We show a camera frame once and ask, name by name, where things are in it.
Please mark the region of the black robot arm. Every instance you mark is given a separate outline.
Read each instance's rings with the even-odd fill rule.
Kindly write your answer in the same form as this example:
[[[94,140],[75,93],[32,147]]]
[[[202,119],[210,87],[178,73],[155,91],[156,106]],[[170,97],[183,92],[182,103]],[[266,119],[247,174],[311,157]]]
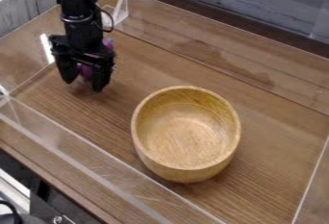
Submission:
[[[115,50],[104,42],[104,34],[114,30],[103,27],[98,0],[55,0],[60,6],[64,35],[49,35],[51,53],[63,81],[72,84],[79,76],[100,92],[110,84],[115,67]]]

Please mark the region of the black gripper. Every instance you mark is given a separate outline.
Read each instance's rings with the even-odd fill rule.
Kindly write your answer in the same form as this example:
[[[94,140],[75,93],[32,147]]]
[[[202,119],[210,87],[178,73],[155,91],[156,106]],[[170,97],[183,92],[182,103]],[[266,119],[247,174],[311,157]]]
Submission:
[[[114,72],[115,52],[103,45],[104,32],[102,18],[61,17],[64,35],[49,35],[51,53],[61,80],[71,84],[79,76],[77,65],[85,63],[92,66],[91,86],[100,92],[110,84]]]

